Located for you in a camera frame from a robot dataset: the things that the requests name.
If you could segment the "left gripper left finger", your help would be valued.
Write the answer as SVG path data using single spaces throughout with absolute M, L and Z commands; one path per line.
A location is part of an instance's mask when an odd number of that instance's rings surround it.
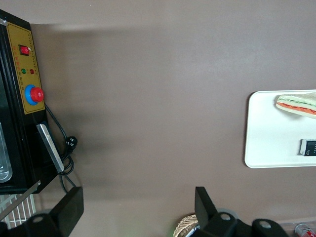
M 68 237 L 84 212 L 83 188 L 73 187 L 48 213 L 31 217 L 27 237 Z

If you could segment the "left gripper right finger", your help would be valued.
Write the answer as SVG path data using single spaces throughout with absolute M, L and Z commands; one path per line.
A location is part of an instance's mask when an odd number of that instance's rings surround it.
M 193 237 L 232 237 L 237 225 L 236 218 L 226 211 L 219 212 L 205 187 L 195 189 L 195 215 L 200 228 Z

